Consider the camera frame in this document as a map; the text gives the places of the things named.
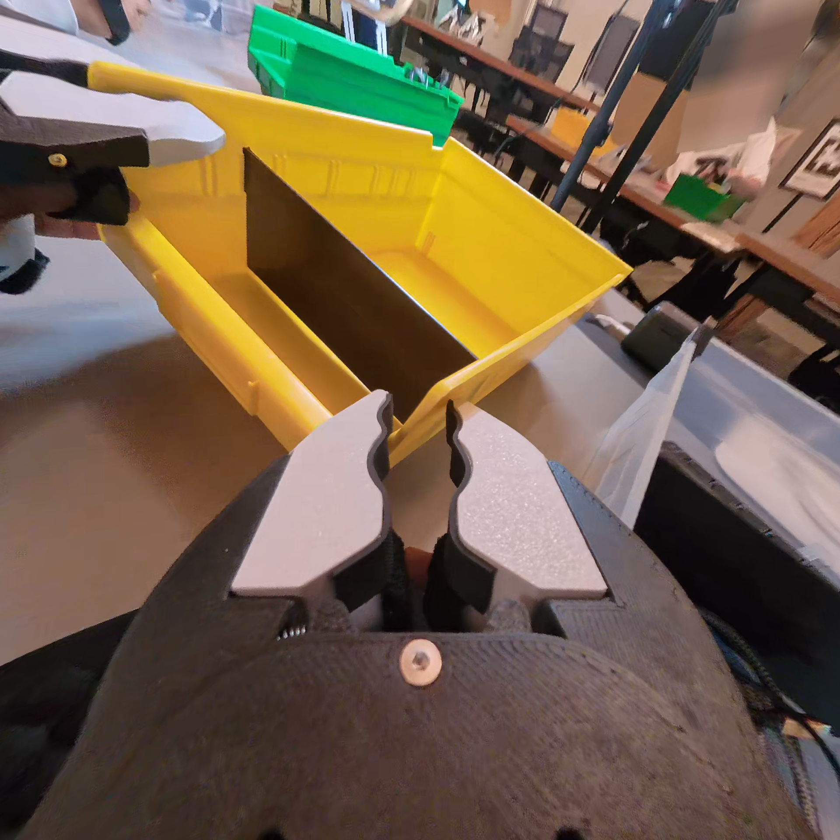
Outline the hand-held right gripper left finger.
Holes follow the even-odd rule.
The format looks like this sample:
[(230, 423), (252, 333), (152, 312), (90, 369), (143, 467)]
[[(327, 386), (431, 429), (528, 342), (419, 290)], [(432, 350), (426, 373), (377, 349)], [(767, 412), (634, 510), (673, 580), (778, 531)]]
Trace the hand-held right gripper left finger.
[(237, 596), (376, 597), (392, 531), (392, 395), (373, 391), (290, 453), (232, 580)]

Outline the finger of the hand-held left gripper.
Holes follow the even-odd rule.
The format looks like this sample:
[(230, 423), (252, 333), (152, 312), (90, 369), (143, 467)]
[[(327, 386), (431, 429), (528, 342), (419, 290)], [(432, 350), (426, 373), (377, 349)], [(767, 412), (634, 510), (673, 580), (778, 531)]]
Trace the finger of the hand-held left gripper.
[(22, 71), (2, 76), (2, 106), (16, 115), (142, 130), (150, 144), (150, 166), (200, 160), (226, 141), (222, 128), (184, 101), (94, 91)]
[(53, 77), (80, 88), (88, 88), (88, 64), (65, 58), (38, 58), (11, 51), (1, 51), (1, 72), (22, 71)]

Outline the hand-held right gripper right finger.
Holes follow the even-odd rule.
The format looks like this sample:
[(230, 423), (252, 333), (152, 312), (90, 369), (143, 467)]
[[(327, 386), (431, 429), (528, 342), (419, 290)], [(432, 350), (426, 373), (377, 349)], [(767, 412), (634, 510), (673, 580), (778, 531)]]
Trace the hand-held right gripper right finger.
[(448, 405), (448, 585), (460, 599), (602, 599), (607, 585), (543, 454), (469, 403)]

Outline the clear plastic bin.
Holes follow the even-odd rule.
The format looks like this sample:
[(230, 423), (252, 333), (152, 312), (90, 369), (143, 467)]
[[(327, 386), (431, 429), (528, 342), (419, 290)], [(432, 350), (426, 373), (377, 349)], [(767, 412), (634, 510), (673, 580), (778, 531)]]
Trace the clear plastic bin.
[(838, 585), (838, 416), (724, 343), (699, 351), (700, 333), (605, 431), (583, 482), (635, 524), (656, 458), (675, 444)]

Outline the yellow plastic bin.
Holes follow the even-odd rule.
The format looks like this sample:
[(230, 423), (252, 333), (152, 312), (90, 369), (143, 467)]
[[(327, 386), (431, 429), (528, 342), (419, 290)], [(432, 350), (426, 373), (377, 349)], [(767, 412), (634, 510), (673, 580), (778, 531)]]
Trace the yellow plastic bin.
[(629, 267), (454, 139), (95, 62), (95, 91), (187, 102), (226, 144), (126, 169), (140, 206), (101, 237), (248, 415), (292, 449), (368, 391), (248, 268), (244, 149), (315, 207), (477, 360), (435, 384), (389, 447), (398, 462), (539, 355)]
[[(550, 135), (559, 143), (569, 146), (575, 150), (582, 145), (586, 131), (590, 128), (593, 117), (573, 110), (572, 108), (557, 108), (550, 126)], [(604, 155), (620, 151), (622, 145), (615, 143), (610, 135), (600, 146), (596, 146), (591, 157), (598, 159)]]

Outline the person's left hand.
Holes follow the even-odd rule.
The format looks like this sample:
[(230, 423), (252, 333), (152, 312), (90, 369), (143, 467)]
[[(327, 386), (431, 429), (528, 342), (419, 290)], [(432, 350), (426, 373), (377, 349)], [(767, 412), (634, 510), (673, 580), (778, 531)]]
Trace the person's left hand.
[(53, 238), (99, 239), (93, 223), (58, 218), (75, 205), (77, 193), (70, 183), (1, 185), (1, 238), (13, 221), (33, 216), (35, 232)]

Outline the green plastic bin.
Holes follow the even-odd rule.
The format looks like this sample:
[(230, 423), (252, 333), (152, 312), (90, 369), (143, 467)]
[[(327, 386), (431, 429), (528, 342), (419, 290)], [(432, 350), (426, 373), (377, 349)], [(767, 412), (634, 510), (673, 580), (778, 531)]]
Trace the green plastic bin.
[(424, 131), (435, 146), (464, 105), (421, 69), (270, 7), (254, 9), (248, 68), (269, 97)]
[(723, 192), (719, 185), (708, 184), (685, 173), (678, 174), (662, 204), (676, 208), (693, 218), (717, 224), (731, 219), (747, 200)]

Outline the black bin divider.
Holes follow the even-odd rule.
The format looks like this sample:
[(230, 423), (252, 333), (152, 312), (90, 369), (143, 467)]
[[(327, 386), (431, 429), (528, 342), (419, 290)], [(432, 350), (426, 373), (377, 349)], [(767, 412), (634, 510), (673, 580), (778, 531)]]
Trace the black bin divider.
[(248, 268), (398, 419), (477, 360), (250, 149), (244, 187)]
[(783, 693), (838, 731), (839, 594), (828, 572), (672, 442), (661, 446), (634, 530)]

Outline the large dark power adapter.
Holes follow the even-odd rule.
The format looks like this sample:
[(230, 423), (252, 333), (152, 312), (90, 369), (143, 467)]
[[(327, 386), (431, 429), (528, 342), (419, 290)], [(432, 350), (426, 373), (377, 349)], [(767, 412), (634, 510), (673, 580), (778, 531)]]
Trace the large dark power adapter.
[(716, 336), (716, 330), (693, 319), (673, 303), (665, 301), (651, 308), (620, 342), (621, 350), (651, 373), (661, 372), (688, 344), (693, 361)]

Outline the long wooden desk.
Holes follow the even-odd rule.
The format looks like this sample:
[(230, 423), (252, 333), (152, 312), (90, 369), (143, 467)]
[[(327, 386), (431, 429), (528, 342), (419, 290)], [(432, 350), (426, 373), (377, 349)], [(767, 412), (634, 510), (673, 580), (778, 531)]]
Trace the long wooden desk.
[[(548, 126), (523, 118), (518, 100), (531, 103), (531, 111), (544, 116), (557, 114), (557, 109), (549, 109), (555, 103), (570, 104), (570, 114), (576, 118), (583, 118), (595, 106), (576, 95), (562, 95), (546, 80), (423, 20), (409, 16), (403, 22), (405, 49), (423, 57), (431, 70), (448, 70), (463, 79), (474, 87), (476, 97), (488, 94), (484, 114), (462, 108), (455, 121), (455, 128), (468, 134), (473, 151), (479, 156), (491, 154), (495, 161), (509, 155), (508, 176), (520, 182), (525, 171), (533, 172), (530, 193), (543, 200), (551, 187), (559, 186), (578, 146), (556, 137)], [(747, 233), (737, 231), (733, 222), (708, 224), (666, 205), (665, 192), (642, 172), (623, 184), (604, 221), (622, 231), (622, 239), (612, 247), (626, 263), (634, 248), (646, 248), (657, 261), (696, 256), (703, 270), (760, 259), (756, 248), (747, 247)]]

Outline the black light stand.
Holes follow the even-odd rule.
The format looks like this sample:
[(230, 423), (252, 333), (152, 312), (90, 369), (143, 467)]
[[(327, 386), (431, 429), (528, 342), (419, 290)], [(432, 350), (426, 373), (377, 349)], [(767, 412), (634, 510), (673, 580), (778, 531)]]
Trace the black light stand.
[(589, 128), (584, 133), (581, 145), (572, 161), (569, 162), (562, 182), (557, 186), (550, 205), (557, 214), (561, 214), (563, 206), (570, 197), (572, 189), (577, 185), (594, 149), (601, 146), (607, 139), (617, 103), (643, 58), (648, 41), (661, 29), (669, 13), (669, 6), (670, 1), (653, 1), (651, 3), (638, 35), (628, 50), (622, 65), (617, 70), (613, 84), (602, 101), (600, 111), (595, 115)]

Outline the black boom stand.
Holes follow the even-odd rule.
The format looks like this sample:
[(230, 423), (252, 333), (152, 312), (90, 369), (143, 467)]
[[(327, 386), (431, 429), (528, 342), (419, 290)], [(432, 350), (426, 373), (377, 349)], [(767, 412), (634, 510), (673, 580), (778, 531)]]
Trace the black boom stand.
[(715, 3), (714, 8), (710, 11), (696, 36), (689, 44), (686, 53), (680, 59), (674, 73), (668, 79), (665, 88), (658, 96), (650, 113), (633, 138), (633, 141), (629, 144), (610, 180), (601, 190), (598, 199), (588, 214), (579, 223), (579, 228), (582, 232), (590, 235), (597, 229), (604, 215), (618, 197), (627, 179), (634, 172), (636, 164), (641, 161), (651, 140), (669, 115), (679, 95), (686, 89), (688, 82), (697, 73), (702, 54), (711, 41), (719, 18), (723, 15), (732, 14), (737, 5), (737, 1), (720, 1)]

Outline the framed wall picture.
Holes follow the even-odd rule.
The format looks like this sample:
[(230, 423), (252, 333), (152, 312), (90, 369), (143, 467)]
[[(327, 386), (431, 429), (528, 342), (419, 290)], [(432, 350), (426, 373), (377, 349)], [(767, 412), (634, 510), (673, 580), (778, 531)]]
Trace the framed wall picture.
[(834, 118), (782, 179), (780, 189), (826, 202), (838, 187), (839, 118)]

